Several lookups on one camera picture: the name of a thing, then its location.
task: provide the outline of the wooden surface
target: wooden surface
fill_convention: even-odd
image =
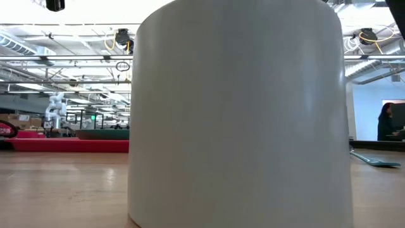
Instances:
[[[405,165],[404,153],[357,152]],[[127,217],[127,156],[0,153],[0,227],[136,227]],[[405,167],[352,158],[351,168],[355,228],[405,227]]]

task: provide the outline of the red mat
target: red mat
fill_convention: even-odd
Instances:
[[[7,139],[19,152],[128,153],[129,140]]]

